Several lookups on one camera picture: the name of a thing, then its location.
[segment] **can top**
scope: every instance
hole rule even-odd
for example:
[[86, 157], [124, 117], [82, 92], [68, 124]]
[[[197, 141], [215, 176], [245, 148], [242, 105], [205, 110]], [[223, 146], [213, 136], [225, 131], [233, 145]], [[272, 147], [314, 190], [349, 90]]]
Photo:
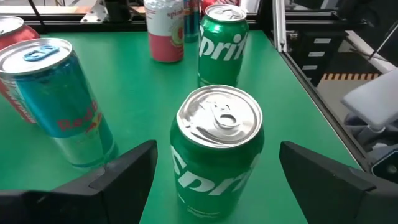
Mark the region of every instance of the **can top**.
[[189, 140], [212, 149], [230, 149], [250, 141], [261, 129], [262, 111], [246, 92], [210, 85], [189, 94], [177, 112]]
[[220, 22], [239, 22], [246, 19], [246, 12], [239, 6], [214, 4], [206, 8], [206, 15]]
[[58, 38], [19, 42], [0, 50], [0, 76], [31, 75], [57, 65], [72, 53], [72, 45]]
[[17, 31], [24, 25], [24, 20], [16, 16], [0, 16], [0, 37]]

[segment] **pink and white can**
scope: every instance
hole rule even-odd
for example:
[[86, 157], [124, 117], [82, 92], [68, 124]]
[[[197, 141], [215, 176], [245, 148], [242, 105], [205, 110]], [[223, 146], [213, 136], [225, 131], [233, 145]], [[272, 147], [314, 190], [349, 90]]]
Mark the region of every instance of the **pink and white can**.
[[150, 51], [159, 62], [177, 62], [184, 55], [183, 0], [144, 0]]

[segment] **can rim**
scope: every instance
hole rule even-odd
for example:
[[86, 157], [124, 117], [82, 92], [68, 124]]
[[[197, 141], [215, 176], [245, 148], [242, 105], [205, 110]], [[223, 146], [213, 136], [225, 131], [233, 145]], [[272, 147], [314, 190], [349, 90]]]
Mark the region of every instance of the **can rim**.
[[17, 31], [20, 30], [20, 29], [24, 26], [24, 24], [25, 24], [25, 21], [24, 21], [22, 18], [17, 17], [17, 16], [0, 16], [0, 19], [1, 19], [1, 18], [8, 18], [8, 19], [15, 19], [15, 20], [18, 20], [18, 21], [21, 22], [21, 25], [20, 25], [19, 27], [16, 27], [16, 28], [13, 29], [13, 30], [9, 30], [9, 31], [7, 31], [7, 32], [2, 32], [2, 33], [0, 33], [0, 37], [3, 37], [3, 36], [5, 36], [5, 35], [9, 35], [9, 34], [13, 34], [13, 33], [17, 32]]
[[[243, 18], [242, 19], [236, 19], [236, 20], [233, 20], [233, 21], [226, 21], [226, 20], [216, 19], [216, 18], [212, 17], [211, 15], [209, 15], [209, 10], [211, 8], [218, 7], [218, 6], [228, 6], [228, 7], [232, 7], [232, 8], [238, 9], [238, 10], [240, 10], [243, 13]], [[235, 5], [231, 5], [231, 4], [213, 4], [213, 5], [208, 6], [206, 8], [205, 14], [206, 14], [206, 16], [208, 16], [210, 19], [213, 19], [214, 21], [225, 22], [225, 23], [241, 22], [241, 21], [246, 20], [246, 18], [248, 16], [248, 14], [241, 7], [235, 6]]]
[[[239, 144], [235, 144], [235, 145], [230, 145], [230, 146], [222, 146], [220, 145], [219, 147], [214, 147], [214, 146], [208, 146], [205, 144], [201, 144], [200, 142], [195, 141], [194, 139], [190, 138], [187, 134], [185, 129], [182, 129], [183, 127], [183, 121], [181, 119], [178, 118], [178, 115], [180, 114], [181, 110], [183, 110], [183, 108], [186, 106], [186, 104], [188, 103], [188, 101], [190, 101], [193, 97], [197, 95], [199, 92], [207, 89], [207, 88], [226, 88], [228, 90], [233, 90], [238, 92], [239, 94], [244, 95], [246, 98], [248, 98], [250, 100], [250, 103], [252, 106], [254, 106], [256, 108], [256, 110], [259, 112], [259, 117], [257, 118], [257, 123], [258, 125], [256, 126], [255, 130], [253, 131], [253, 133], [250, 135], [249, 138], [244, 139], [243, 141], [239, 142]], [[176, 120], [177, 120], [177, 126], [178, 129], [180, 130], [180, 132], [182, 133], [182, 135], [188, 139], [190, 142], [197, 144], [201, 147], [205, 147], [207, 149], [212, 149], [212, 150], [217, 150], [217, 151], [225, 151], [225, 150], [232, 150], [234, 148], [243, 146], [245, 144], [247, 144], [249, 141], [251, 141], [252, 139], [254, 139], [260, 132], [261, 128], [262, 128], [262, 120], [263, 120], [263, 114], [262, 114], [262, 110], [261, 107], [259, 105], [259, 103], [249, 94], [246, 93], [243, 90], [240, 90], [239, 88], [235, 88], [235, 87], [231, 87], [231, 86], [227, 86], [227, 85], [209, 85], [209, 86], [203, 86], [201, 88], [198, 88], [196, 90], [193, 90], [188, 96], [187, 98], [184, 100], [184, 102], [181, 104], [181, 107], [178, 109], [177, 114], [176, 114]]]
[[22, 42], [19, 42], [19, 43], [16, 43], [16, 44], [12, 44], [12, 45], [0, 50], [0, 62], [5, 57], [13, 54], [18, 47], [30, 44], [31, 42], [38, 42], [40, 40], [61, 41], [61, 42], [63, 42], [64, 44], [66, 44], [68, 46], [68, 54], [66, 56], [64, 56], [62, 59], [60, 59], [59, 61], [57, 61], [57, 62], [55, 62], [55, 63], [53, 63], [51, 65], [47, 65], [47, 66], [42, 67], [42, 68], [37, 68], [37, 69], [25, 71], [25, 72], [7, 72], [7, 71], [4, 71], [2, 68], [0, 68], [0, 77], [1, 78], [9, 78], [9, 77], [26, 77], [26, 76], [30, 76], [30, 75], [35, 75], [35, 73], [46, 71], [46, 70], [50, 69], [51, 67], [59, 65], [62, 62], [66, 61], [69, 58], [69, 56], [72, 54], [72, 52], [73, 52], [73, 46], [67, 40], [60, 39], [60, 38], [38, 38], [38, 39], [25, 40], [25, 41], [22, 41]]

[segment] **green table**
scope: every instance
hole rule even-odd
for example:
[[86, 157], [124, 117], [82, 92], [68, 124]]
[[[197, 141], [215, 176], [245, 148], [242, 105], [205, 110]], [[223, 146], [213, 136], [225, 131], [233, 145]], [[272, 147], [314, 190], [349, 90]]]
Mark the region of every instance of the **green table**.
[[[182, 62], [164, 64], [151, 59], [145, 32], [49, 36], [73, 44], [121, 153], [147, 139], [158, 142], [155, 181], [141, 224], [192, 223], [177, 210], [169, 128], [197, 87], [197, 44], [186, 45]], [[222, 223], [306, 223], [279, 163], [280, 142], [358, 165], [261, 31], [249, 33], [238, 87], [262, 107], [265, 146], [236, 211]], [[3, 98], [0, 111], [0, 189], [50, 190], [82, 175]]]

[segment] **yellow and black stripe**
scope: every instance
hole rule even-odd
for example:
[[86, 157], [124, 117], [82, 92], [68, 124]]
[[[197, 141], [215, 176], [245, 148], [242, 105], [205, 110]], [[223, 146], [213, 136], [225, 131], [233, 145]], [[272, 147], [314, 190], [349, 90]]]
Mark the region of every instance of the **yellow and black stripe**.
[[325, 73], [322, 80], [373, 80], [378, 73]]

